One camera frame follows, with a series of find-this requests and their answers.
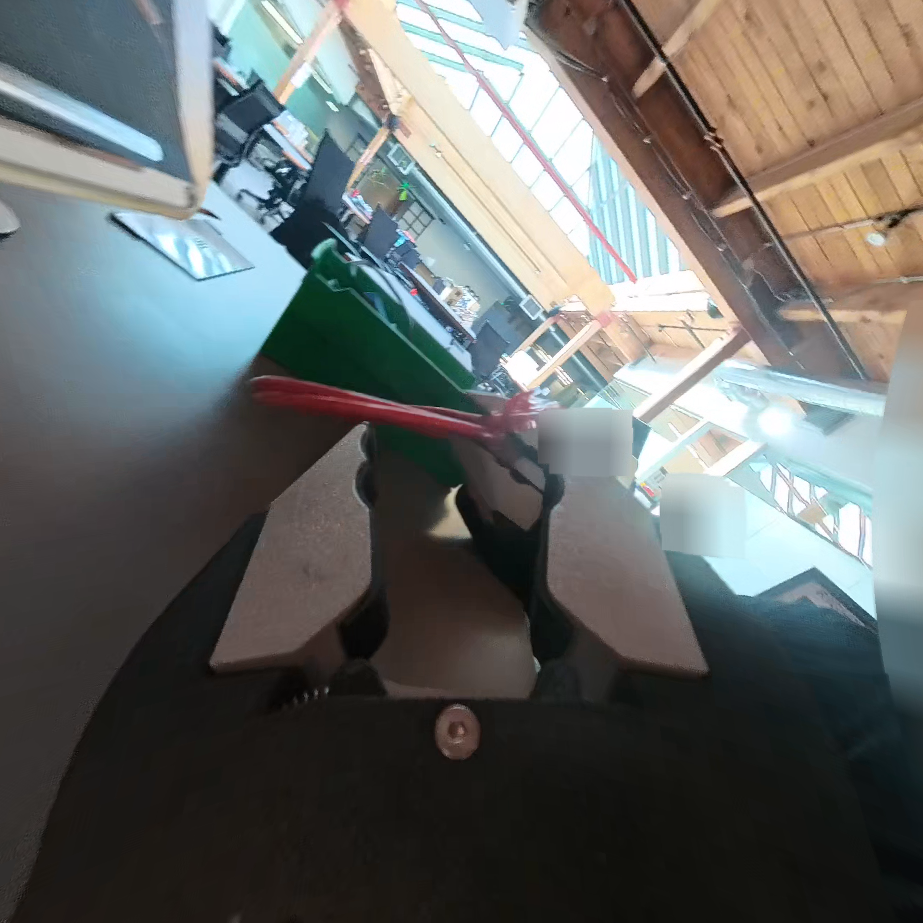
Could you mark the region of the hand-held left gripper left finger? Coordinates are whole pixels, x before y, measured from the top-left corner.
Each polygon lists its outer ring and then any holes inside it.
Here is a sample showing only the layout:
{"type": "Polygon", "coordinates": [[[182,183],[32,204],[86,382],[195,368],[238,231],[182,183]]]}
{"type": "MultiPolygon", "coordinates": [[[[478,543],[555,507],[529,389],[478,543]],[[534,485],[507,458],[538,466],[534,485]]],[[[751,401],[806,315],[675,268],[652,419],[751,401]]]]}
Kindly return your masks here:
{"type": "Polygon", "coordinates": [[[354,426],[271,503],[213,648],[213,672],[332,675],[379,650],[389,614],[373,449],[370,427],[354,426]]]}

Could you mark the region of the black board book stand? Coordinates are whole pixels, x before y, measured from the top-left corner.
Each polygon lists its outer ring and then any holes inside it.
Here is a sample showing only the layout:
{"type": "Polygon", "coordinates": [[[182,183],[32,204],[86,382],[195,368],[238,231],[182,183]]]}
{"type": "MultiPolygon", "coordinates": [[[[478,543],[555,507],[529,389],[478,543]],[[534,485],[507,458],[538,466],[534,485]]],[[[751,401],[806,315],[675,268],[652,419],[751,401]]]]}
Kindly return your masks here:
{"type": "Polygon", "coordinates": [[[186,220],[212,181],[201,1],[3,1],[2,184],[186,220]]]}

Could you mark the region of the green plastic bin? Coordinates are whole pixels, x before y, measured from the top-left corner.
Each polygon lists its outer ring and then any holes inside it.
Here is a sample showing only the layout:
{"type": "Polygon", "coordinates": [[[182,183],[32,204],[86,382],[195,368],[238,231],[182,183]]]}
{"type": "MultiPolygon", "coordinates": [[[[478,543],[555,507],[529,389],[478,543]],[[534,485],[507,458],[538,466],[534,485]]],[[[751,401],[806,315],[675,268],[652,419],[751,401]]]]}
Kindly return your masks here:
{"type": "Polygon", "coordinates": [[[370,424],[375,450],[397,451],[440,485],[463,485],[449,439],[491,439],[473,399],[470,356],[394,277],[347,261],[329,239],[264,342],[288,375],[250,382],[271,407],[370,424]]]}

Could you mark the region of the dark mouse pad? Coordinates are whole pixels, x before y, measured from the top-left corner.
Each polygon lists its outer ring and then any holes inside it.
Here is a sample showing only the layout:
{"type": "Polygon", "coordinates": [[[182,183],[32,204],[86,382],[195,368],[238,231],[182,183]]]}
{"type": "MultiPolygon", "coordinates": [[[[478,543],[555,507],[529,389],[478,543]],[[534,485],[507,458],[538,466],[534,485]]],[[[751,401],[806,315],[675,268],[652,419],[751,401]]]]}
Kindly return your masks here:
{"type": "Polygon", "coordinates": [[[208,221],[181,221],[148,212],[115,211],[110,220],[184,271],[204,282],[254,269],[208,221]]]}

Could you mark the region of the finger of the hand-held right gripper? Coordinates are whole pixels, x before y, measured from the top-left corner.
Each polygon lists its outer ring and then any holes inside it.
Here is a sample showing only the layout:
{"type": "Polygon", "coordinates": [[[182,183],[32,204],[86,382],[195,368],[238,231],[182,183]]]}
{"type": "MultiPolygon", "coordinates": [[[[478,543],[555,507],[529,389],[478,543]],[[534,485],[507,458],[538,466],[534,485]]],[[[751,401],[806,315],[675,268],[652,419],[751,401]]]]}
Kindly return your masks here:
{"type": "Polygon", "coordinates": [[[455,436],[449,444],[463,472],[465,495],[481,524],[519,533],[539,525],[550,475],[529,441],[505,437],[491,447],[455,436]]]}
{"type": "Polygon", "coordinates": [[[392,537],[383,551],[389,624],[375,653],[407,698],[528,698],[536,660],[524,605],[469,544],[392,537]]]}

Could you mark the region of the person's dark clothed body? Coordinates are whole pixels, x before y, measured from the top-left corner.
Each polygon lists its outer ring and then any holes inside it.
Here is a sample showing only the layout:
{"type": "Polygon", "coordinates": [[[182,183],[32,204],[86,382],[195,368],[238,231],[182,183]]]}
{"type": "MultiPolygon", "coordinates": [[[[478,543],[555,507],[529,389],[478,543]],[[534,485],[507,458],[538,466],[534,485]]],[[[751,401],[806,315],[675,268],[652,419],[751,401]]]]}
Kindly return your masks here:
{"type": "Polygon", "coordinates": [[[896,920],[921,921],[921,770],[894,704],[877,625],[787,590],[734,594],[702,558],[666,557],[682,592],[728,595],[780,644],[846,761],[896,920]]]}

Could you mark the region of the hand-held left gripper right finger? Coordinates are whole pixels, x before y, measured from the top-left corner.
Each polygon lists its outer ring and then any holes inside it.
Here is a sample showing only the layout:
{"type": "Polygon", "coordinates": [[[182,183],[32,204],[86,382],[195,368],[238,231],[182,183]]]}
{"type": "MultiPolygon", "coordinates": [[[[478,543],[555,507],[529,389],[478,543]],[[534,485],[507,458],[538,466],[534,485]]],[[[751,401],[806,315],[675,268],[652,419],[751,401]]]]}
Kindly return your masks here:
{"type": "Polygon", "coordinates": [[[529,605],[540,664],[698,680],[709,666],[651,519],[615,478],[555,477],[529,605]]]}

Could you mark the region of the black office chair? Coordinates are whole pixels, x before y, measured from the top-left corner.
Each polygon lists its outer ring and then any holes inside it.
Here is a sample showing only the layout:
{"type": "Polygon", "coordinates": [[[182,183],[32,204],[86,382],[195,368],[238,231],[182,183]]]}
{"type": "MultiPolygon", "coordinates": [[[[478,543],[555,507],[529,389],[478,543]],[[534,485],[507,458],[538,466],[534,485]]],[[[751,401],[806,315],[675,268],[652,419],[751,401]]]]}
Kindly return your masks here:
{"type": "Polygon", "coordinates": [[[272,239],[306,270],[320,244],[344,237],[342,197],[353,167],[354,161],[326,131],[308,178],[295,197],[293,211],[271,231],[272,239]]]}

